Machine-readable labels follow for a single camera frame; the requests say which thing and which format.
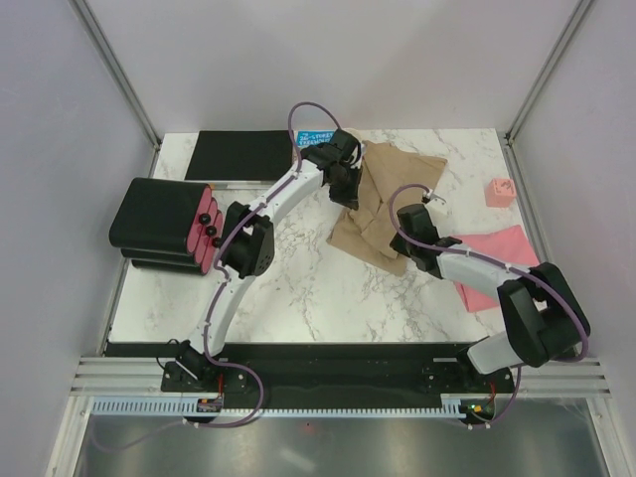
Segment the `beige t shirt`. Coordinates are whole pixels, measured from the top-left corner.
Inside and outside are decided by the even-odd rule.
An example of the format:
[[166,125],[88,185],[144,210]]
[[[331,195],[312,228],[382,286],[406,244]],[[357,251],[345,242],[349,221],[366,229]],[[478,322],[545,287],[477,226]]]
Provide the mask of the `beige t shirt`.
[[390,247],[397,234],[389,200],[397,189],[420,184],[434,189],[447,160],[405,152],[389,143],[365,143],[362,179],[358,190],[359,209],[344,209],[327,243],[352,257],[395,276],[406,270],[406,258]]

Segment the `black pink drawer unit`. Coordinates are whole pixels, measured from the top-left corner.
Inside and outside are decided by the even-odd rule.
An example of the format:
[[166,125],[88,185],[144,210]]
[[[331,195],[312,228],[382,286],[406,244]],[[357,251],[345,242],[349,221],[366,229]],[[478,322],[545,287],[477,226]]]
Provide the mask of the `black pink drawer unit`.
[[135,178],[108,239],[137,268],[207,274],[223,213],[205,183]]

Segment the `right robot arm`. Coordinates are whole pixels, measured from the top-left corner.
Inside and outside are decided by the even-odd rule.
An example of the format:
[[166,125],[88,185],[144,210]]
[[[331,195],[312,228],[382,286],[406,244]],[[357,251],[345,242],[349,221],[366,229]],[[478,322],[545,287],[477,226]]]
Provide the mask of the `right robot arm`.
[[468,347],[455,379],[474,392],[491,374],[549,361],[574,361],[588,349],[590,325],[560,269],[550,262],[506,264],[453,237],[442,238],[423,204],[402,207],[391,247],[438,279],[466,285],[497,301],[505,330]]

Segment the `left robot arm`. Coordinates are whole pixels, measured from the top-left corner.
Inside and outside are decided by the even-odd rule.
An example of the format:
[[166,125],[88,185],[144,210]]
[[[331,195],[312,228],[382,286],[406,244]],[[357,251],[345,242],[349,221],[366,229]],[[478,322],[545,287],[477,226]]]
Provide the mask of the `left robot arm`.
[[264,194],[248,204],[228,207],[213,259],[222,278],[208,310],[187,338],[196,352],[214,357],[223,349],[244,295],[273,263],[276,227],[306,197],[327,186],[331,202],[359,208],[362,155],[361,142],[338,129],[329,141],[302,149],[298,164]]

